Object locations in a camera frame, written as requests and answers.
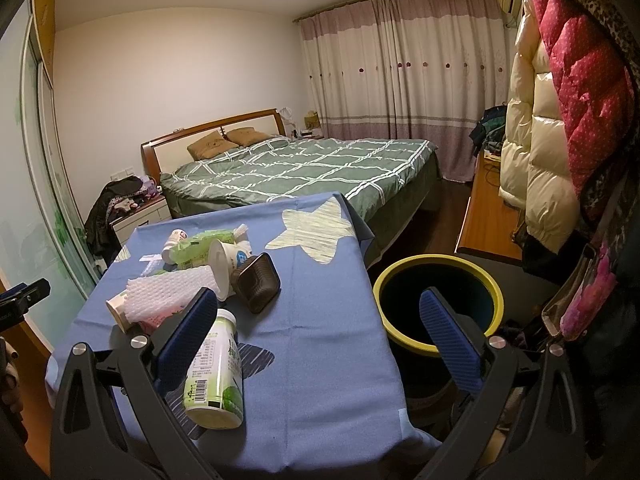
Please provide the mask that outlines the green label white bottle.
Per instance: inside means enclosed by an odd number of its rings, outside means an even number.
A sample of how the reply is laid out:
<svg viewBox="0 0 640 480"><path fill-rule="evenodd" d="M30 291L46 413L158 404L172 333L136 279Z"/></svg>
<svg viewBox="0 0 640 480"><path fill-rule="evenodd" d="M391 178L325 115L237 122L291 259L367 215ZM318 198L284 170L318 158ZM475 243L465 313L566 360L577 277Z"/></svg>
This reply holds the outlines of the green label white bottle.
<svg viewBox="0 0 640 480"><path fill-rule="evenodd" d="M243 374L236 319L219 309L183 388L183 407L192 422L213 430L239 428L244 422Z"/></svg>

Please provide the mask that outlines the white foam net sleeve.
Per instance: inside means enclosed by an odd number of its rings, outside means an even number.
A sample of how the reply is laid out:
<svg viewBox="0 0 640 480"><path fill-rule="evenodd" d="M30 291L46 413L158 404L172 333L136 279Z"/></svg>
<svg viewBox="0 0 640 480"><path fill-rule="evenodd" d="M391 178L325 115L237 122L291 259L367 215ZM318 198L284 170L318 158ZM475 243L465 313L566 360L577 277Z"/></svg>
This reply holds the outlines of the white foam net sleeve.
<svg viewBox="0 0 640 480"><path fill-rule="evenodd" d="M157 328L165 318L181 311L203 287L214 292L218 289L209 266L129 280L124 303L126 319Z"/></svg>

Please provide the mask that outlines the pink strawberry milk carton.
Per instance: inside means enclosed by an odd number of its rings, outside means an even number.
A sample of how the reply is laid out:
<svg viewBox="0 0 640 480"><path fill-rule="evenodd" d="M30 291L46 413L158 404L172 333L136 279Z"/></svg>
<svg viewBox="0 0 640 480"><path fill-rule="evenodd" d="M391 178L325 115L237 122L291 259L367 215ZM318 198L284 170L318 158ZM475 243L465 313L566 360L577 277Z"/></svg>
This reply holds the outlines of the pink strawberry milk carton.
<svg viewBox="0 0 640 480"><path fill-rule="evenodd" d="M126 333L127 330L130 329L132 324L126 318L125 312L125 302L126 302L127 293L123 290L116 296L107 299L105 301L108 312L111 313L112 317L115 320L116 325L119 329Z"/></svg>

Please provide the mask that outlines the green wet wipes pack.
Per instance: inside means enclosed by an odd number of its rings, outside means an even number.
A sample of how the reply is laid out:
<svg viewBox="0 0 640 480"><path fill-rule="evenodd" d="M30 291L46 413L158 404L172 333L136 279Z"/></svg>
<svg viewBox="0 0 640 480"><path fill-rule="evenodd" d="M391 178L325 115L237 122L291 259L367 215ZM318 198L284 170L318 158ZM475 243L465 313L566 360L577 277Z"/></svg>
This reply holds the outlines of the green wet wipes pack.
<svg viewBox="0 0 640 480"><path fill-rule="evenodd" d="M227 244L234 243L231 230L207 230L188 236L171 251L175 265L178 266L179 269L206 266L208 263L209 247L214 240L220 240Z"/></svg>

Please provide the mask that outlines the white yogurt cup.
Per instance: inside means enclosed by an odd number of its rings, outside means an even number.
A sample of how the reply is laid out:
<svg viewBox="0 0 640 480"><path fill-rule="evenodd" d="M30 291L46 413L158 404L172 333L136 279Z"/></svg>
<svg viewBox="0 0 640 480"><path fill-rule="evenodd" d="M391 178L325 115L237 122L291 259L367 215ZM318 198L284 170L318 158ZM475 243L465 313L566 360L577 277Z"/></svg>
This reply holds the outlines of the white yogurt cup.
<svg viewBox="0 0 640 480"><path fill-rule="evenodd" d="M212 269L216 283L215 294L224 301L233 294L230 283L231 274L250 258L252 248L248 240L237 243L225 243L216 238L212 240L208 251L208 265Z"/></svg>

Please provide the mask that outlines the dark brown plastic box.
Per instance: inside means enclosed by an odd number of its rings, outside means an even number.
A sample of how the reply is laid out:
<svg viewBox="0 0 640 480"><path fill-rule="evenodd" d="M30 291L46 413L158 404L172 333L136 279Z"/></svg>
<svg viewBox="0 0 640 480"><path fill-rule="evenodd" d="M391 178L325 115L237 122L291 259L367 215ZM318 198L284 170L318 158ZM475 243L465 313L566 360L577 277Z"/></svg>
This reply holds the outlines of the dark brown plastic box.
<svg viewBox="0 0 640 480"><path fill-rule="evenodd" d="M278 272L266 252L251 256L238 266L231 273L230 284L253 314L262 312L281 289Z"/></svg>

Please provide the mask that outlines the yellow rim trash bin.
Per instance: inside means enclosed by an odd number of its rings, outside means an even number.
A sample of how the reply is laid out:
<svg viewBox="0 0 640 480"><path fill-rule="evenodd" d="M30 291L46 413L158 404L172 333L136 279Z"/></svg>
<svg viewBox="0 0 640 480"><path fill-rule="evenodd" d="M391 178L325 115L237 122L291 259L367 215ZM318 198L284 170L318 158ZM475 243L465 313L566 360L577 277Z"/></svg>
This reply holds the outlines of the yellow rim trash bin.
<svg viewBox="0 0 640 480"><path fill-rule="evenodd" d="M456 256L401 259L376 279L373 295L388 338L422 356L438 356L437 345L446 335L461 335L464 320L491 336L504 313L496 280Z"/></svg>

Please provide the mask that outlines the floral bag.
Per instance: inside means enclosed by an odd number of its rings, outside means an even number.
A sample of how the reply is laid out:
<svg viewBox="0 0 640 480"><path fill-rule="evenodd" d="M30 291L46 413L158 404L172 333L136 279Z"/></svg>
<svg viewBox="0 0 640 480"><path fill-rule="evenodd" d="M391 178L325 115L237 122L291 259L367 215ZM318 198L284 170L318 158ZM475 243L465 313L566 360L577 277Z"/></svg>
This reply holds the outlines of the floral bag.
<svg viewBox="0 0 640 480"><path fill-rule="evenodd" d="M544 306L541 319L553 338L577 339L603 307L617 284L611 249L587 245L570 277Z"/></svg>

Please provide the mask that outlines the white nightstand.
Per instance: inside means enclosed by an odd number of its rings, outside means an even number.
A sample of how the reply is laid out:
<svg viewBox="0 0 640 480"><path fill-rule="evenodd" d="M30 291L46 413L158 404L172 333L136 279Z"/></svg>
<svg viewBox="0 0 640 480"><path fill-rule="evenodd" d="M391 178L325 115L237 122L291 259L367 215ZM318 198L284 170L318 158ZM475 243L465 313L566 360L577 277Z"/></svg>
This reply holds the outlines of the white nightstand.
<svg viewBox="0 0 640 480"><path fill-rule="evenodd" d="M170 219L171 214L165 197L157 195L137 209L130 211L126 216L115 220L112 223L112 228L119 244L125 245L128 238L139 226L148 226L149 224Z"/></svg>

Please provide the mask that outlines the blue star tablecloth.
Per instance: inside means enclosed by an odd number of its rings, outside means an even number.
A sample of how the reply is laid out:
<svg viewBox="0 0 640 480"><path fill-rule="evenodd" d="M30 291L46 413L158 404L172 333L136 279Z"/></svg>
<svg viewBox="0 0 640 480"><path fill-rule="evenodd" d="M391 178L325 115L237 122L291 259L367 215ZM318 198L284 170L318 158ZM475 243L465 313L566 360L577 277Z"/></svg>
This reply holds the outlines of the blue star tablecloth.
<svg viewBox="0 0 640 480"><path fill-rule="evenodd" d="M70 348L116 346L122 334L107 300L125 289L175 230L247 226L254 252L268 252L281 281L279 295L259 314L239 300L227 309L238 339L261 348L270 363L244 382L245 419L235 430L208 430L196 441L226 479L383 479L403 466L422 465L438 441L414 428L404 388L375 305L361 248L361 222L349 206L341 216L350 232L327 264L302 248L273 249L287 210L313 212L325 195L197 214L138 229L127 259L113 263L55 346L46 387L58 391Z"/></svg>

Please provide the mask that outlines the bed with green quilt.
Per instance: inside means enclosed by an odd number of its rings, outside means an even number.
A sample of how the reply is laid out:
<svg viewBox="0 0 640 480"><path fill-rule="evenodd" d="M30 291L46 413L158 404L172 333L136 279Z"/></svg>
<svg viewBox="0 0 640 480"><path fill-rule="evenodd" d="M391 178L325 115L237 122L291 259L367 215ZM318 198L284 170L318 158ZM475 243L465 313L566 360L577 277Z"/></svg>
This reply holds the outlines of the bed with green quilt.
<svg viewBox="0 0 640 480"><path fill-rule="evenodd" d="M273 136L163 172L175 217L337 192L373 233L372 266L405 229L440 177L427 140L293 140Z"/></svg>

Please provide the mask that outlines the left brown pillow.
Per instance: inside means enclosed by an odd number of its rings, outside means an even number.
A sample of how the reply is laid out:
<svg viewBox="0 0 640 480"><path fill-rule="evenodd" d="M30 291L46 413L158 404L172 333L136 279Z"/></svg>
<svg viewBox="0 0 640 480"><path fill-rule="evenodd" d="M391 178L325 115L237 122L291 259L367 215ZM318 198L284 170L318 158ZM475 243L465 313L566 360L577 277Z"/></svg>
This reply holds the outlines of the left brown pillow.
<svg viewBox="0 0 640 480"><path fill-rule="evenodd" d="M238 147L239 145L228 141L220 133L212 132L189 144L186 150L194 160L204 160L214 158L219 154L232 150L232 148Z"/></svg>

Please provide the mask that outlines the brown pillow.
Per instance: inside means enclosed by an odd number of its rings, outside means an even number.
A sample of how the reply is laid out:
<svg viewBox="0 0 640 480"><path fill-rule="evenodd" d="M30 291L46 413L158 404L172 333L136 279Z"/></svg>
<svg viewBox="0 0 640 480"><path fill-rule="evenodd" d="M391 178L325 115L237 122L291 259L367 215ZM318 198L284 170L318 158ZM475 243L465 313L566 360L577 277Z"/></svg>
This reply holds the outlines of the brown pillow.
<svg viewBox="0 0 640 480"><path fill-rule="evenodd" d="M228 141L246 148L247 146L270 139L271 134L256 130L253 127L243 127L226 131L224 137Z"/></svg>
<svg viewBox="0 0 640 480"><path fill-rule="evenodd" d="M239 145L228 141L220 133L212 132L189 144L186 150L194 160L204 160L214 158L219 154L232 150L232 148L238 147Z"/></svg>

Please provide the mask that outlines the right brown pillow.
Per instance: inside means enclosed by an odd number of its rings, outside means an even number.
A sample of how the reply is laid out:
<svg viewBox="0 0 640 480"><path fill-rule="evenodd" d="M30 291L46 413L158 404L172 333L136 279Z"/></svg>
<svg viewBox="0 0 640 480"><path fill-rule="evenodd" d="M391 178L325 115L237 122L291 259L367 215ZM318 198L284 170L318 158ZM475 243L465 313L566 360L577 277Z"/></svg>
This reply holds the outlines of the right brown pillow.
<svg viewBox="0 0 640 480"><path fill-rule="evenodd" d="M253 127L243 127L226 131L224 137L228 141L246 148L247 146L270 139L271 134L256 130Z"/></svg>

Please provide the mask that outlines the red puffer jacket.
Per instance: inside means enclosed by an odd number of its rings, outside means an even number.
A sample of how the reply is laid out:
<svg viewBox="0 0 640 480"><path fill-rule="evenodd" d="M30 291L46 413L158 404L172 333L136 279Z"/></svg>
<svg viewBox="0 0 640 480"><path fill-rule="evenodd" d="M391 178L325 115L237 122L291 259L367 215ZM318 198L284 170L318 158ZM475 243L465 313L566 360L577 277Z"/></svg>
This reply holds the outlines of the red puffer jacket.
<svg viewBox="0 0 640 480"><path fill-rule="evenodd" d="M577 194L629 131L634 90L627 69L596 21L572 0L533 0Z"/></svg>

